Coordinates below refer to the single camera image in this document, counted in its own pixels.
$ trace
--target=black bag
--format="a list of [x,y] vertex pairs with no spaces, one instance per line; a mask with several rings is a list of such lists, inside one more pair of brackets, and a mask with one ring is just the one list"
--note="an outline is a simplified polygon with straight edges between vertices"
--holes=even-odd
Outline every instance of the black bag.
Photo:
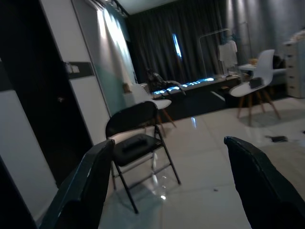
[[250,88],[254,89],[257,87],[263,86],[263,80],[262,78],[258,77],[258,78],[254,78],[250,80]]

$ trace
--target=ceiling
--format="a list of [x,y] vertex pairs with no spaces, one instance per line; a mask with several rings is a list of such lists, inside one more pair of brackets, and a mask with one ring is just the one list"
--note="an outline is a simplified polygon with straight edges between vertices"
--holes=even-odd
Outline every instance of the ceiling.
[[130,15],[162,6],[172,1],[176,0],[118,0]]

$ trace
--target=window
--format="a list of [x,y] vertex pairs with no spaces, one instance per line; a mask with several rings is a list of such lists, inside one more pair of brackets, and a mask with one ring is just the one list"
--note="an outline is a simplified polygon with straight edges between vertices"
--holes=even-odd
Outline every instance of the window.
[[179,47],[178,40],[177,40],[177,36],[176,36],[175,33],[173,33],[173,43],[175,44],[175,48],[176,48],[177,55],[178,55],[180,58],[182,58],[181,51],[180,51],[180,47]]

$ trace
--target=white cabinet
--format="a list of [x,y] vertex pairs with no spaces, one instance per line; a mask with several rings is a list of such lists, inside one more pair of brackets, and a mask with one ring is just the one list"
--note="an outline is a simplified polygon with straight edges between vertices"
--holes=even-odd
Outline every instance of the white cabinet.
[[285,42],[288,95],[305,97],[305,41]]

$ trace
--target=chair seat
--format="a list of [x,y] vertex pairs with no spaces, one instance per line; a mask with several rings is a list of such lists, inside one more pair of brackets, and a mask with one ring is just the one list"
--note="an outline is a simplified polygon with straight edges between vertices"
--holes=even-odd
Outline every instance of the chair seat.
[[263,86],[251,89],[249,82],[245,82],[245,83],[242,83],[242,84],[232,88],[229,93],[230,93],[230,95],[232,95],[234,97],[242,97],[247,94],[253,93],[257,90],[260,90],[266,86],[268,86],[268,85],[265,84]]
[[138,134],[115,145],[114,161],[123,167],[161,146],[161,140],[145,134]]
[[162,110],[172,103],[169,99],[153,100],[153,102],[157,105],[158,110]]

